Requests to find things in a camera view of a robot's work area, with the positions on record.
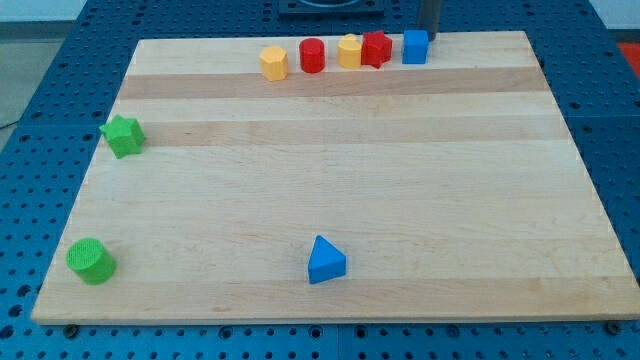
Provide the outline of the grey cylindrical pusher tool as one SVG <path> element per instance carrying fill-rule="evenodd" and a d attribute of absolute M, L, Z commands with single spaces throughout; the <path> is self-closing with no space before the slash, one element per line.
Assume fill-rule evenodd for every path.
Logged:
<path fill-rule="evenodd" d="M 420 0 L 417 14 L 417 28 L 425 30 L 430 41 L 439 31 L 442 0 Z"/>

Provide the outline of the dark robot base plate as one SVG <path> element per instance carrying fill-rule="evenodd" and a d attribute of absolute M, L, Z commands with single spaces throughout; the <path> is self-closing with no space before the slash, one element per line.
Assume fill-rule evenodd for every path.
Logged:
<path fill-rule="evenodd" d="M 305 16 L 383 16 L 384 0 L 277 0 L 279 19 L 294 19 Z"/>

